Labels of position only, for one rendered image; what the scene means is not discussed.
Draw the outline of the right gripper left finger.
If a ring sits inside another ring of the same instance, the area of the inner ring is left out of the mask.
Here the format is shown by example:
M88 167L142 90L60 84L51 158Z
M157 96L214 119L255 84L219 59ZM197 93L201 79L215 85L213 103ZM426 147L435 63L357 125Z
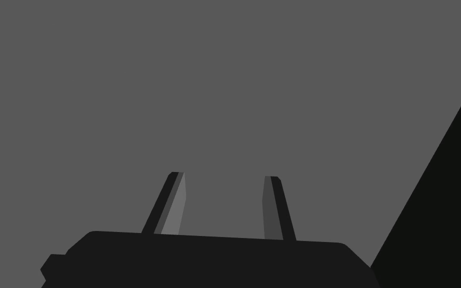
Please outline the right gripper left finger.
M184 172L170 172L141 231L142 234L178 235L187 200Z

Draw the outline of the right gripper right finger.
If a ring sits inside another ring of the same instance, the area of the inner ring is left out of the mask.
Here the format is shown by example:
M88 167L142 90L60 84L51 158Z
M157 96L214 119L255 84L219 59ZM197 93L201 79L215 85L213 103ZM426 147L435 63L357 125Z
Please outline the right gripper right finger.
M297 240L283 184L277 176L264 178L262 217L265 239Z

